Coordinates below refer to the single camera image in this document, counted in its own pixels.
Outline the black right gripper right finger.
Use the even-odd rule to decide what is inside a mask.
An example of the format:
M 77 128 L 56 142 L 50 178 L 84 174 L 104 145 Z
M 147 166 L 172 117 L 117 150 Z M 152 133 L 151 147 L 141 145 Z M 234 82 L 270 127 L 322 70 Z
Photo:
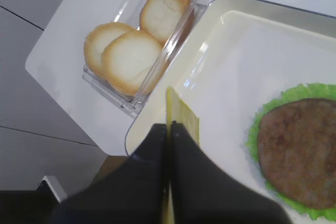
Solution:
M 283 208 L 237 182 L 196 145 L 182 123 L 171 125 L 175 223 L 289 223 Z

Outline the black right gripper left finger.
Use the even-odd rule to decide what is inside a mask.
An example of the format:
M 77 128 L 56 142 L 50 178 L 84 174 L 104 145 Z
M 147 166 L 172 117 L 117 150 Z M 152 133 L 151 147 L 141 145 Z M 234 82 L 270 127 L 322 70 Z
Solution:
M 115 171 L 62 201 L 51 223 L 162 223 L 166 126 L 153 124 Z

